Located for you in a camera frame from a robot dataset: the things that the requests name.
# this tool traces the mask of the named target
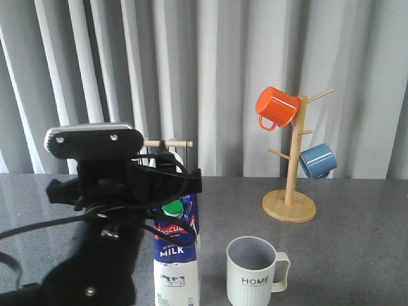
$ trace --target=milk carton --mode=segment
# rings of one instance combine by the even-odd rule
[[[169,205],[157,208],[161,214],[185,220],[197,233],[199,241],[197,195],[189,194]],[[181,241],[191,241],[184,229],[166,221],[155,220],[155,228]],[[179,247],[155,235],[154,291],[156,306],[198,306],[200,283],[198,275],[199,243]]]

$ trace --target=green bottle cap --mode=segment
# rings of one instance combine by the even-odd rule
[[[169,204],[162,206],[166,215],[179,218],[183,215],[183,203],[180,200],[175,200]]]

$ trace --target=wooden mug stand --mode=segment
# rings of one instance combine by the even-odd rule
[[[333,91],[334,89],[330,89],[311,99],[307,99],[307,96],[299,96],[299,109],[292,120],[293,131],[290,156],[271,148],[268,149],[268,151],[289,160],[286,189],[270,191],[264,195],[262,199],[263,210],[275,219],[283,222],[303,223],[313,219],[316,214],[316,206],[313,200],[307,195],[295,191],[296,179],[298,176],[300,145],[302,144],[303,135],[313,133],[313,130],[303,130],[307,104],[322,98]]]

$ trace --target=orange mug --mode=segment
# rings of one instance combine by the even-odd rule
[[[256,102],[259,125],[267,131],[273,131],[277,126],[283,128],[296,115],[299,104],[298,97],[290,96],[274,87],[265,88]],[[263,118],[271,120],[273,122],[272,127],[264,126]]]

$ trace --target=blue mug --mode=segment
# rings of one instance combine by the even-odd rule
[[[336,157],[325,143],[301,152],[299,162],[307,177],[312,180],[325,179],[330,170],[337,167]]]

